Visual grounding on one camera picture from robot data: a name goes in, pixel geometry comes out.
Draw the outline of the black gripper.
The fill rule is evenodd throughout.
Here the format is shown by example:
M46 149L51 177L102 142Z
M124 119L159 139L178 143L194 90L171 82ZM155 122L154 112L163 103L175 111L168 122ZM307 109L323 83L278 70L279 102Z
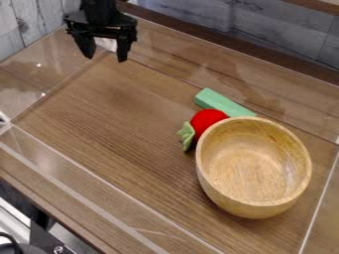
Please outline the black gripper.
M94 37L100 37L116 39L118 61L127 61L131 42L136 41L138 21L119 11L115 0L82 0L80 9L64 19L67 31L88 59L96 51Z

